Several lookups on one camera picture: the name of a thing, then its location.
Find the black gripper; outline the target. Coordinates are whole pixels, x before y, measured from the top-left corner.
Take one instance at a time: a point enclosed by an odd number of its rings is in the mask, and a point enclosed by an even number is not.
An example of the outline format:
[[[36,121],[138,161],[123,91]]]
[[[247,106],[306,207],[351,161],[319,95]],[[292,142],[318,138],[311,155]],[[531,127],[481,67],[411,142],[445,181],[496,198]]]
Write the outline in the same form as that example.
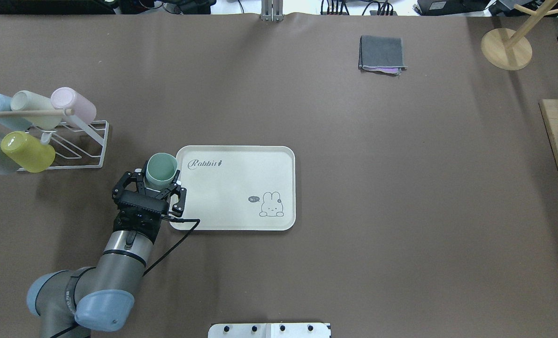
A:
[[[164,191],[146,192],[142,170],[127,171],[112,188],[112,199],[119,212],[112,225],[112,231],[135,231],[155,243],[162,220],[171,220],[169,215],[182,217],[186,205],[186,188],[179,180],[180,172]],[[135,183],[136,191],[126,187]]]

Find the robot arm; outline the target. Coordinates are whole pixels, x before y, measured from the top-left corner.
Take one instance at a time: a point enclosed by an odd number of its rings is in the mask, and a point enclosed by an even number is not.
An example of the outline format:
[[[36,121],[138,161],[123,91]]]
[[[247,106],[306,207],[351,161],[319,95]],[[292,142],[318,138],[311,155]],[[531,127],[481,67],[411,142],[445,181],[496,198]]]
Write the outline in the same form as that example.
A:
[[[149,188],[144,175],[127,171],[113,187],[118,214],[95,267],[45,274],[28,289],[26,305],[41,320],[42,338],[89,338],[126,323],[141,280],[152,269],[148,259],[161,222],[183,222],[180,171],[160,188]]]

